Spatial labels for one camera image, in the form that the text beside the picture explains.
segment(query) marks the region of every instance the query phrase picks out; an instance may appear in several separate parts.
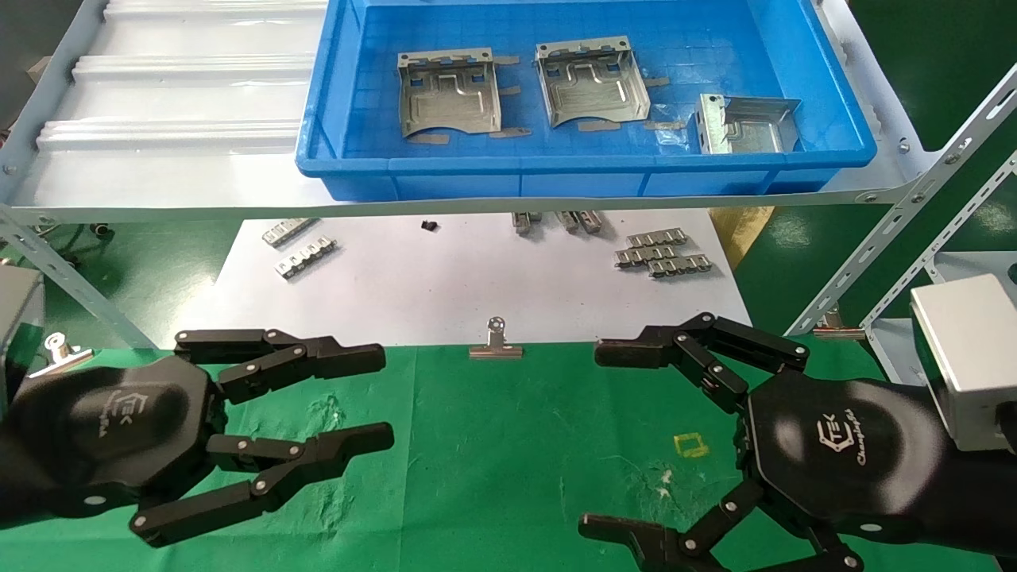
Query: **black small part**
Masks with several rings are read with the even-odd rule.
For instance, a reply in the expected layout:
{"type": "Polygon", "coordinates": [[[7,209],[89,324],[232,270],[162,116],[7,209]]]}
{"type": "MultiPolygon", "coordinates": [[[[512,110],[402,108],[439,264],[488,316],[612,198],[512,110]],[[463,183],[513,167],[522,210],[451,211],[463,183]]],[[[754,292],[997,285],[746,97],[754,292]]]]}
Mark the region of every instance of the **black small part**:
{"type": "Polygon", "coordinates": [[[113,229],[106,223],[93,223],[88,225],[88,230],[98,238],[113,238],[113,229]]]}

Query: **gray tape strip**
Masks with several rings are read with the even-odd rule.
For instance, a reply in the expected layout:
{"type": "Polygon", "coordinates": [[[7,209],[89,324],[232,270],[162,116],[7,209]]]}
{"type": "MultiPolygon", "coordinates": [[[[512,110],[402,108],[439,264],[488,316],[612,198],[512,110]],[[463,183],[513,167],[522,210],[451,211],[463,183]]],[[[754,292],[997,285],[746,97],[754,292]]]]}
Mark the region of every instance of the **gray tape strip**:
{"type": "Polygon", "coordinates": [[[448,145],[448,135],[443,133],[417,133],[406,137],[406,140],[422,145],[448,145]]]}
{"type": "Polygon", "coordinates": [[[614,121],[583,121],[579,124],[579,130],[588,133],[591,131],[617,131],[621,128],[620,123],[614,121]]]}
{"type": "Polygon", "coordinates": [[[527,129],[526,127],[505,127],[500,131],[494,131],[493,133],[487,133],[487,135],[493,139],[504,139],[508,137],[525,137],[526,135],[532,134],[533,131],[527,129]]]}
{"type": "Polygon", "coordinates": [[[643,127],[651,131],[667,131],[671,129],[684,129],[684,121],[644,121],[643,127]]]}

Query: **metal shelf rack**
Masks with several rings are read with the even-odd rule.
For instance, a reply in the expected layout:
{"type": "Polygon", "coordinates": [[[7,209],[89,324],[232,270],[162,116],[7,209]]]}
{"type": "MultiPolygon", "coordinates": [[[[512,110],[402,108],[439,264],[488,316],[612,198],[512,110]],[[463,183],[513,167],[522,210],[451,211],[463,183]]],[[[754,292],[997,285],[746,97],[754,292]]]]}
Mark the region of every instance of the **metal shelf rack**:
{"type": "Polygon", "coordinates": [[[130,345],[152,342],[26,226],[714,206],[892,205],[788,328],[829,309],[1017,107],[1017,65],[939,151],[920,148],[847,0],[815,8],[879,152],[812,194],[351,204],[293,152],[325,0],[84,0],[0,151],[0,238],[130,345]]]}

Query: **gray metal box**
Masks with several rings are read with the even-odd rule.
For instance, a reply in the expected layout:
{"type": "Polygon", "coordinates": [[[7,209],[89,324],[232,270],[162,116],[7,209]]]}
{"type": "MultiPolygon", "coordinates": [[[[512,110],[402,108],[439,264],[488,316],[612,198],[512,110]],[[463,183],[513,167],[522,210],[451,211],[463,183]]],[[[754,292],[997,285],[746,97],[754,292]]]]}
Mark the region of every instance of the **gray metal box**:
{"type": "Polygon", "coordinates": [[[961,451],[1007,449],[996,410],[1017,401],[1017,308],[991,274],[911,290],[914,341],[961,451]]]}

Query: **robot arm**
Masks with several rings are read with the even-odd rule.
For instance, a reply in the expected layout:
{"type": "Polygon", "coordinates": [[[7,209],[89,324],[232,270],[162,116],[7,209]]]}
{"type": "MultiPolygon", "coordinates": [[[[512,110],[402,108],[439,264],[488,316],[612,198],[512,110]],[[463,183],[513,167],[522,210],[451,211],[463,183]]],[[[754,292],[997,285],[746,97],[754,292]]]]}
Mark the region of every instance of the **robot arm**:
{"type": "Polygon", "coordinates": [[[356,455],[390,449],[374,423],[304,442],[222,435],[241,403],[309,377],[384,367],[376,344],[343,347],[276,330],[177,335],[174,355],[143,367],[26,379],[0,421],[0,528],[138,505],[130,528],[164,547],[278,510],[304,485],[341,476],[356,455]],[[195,363],[237,363],[218,381],[195,363]],[[215,467],[250,481],[181,499],[215,467]]]}
{"type": "Polygon", "coordinates": [[[582,535],[629,547],[644,572],[726,570],[710,551],[757,507],[816,551],[768,572],[861,570],[838,534],[1017,554],[1017,519],[1000,508],[1017,502],[1017,457],[960,451],[925,388],[811,378],[806,348],[710,313],[603,340],[595,357],[606,366],[673,366],[737,416],[743,480],[687,531],[583,516],[582,535]],[[774,375],[750,391],[709,350],[774,375]]]}

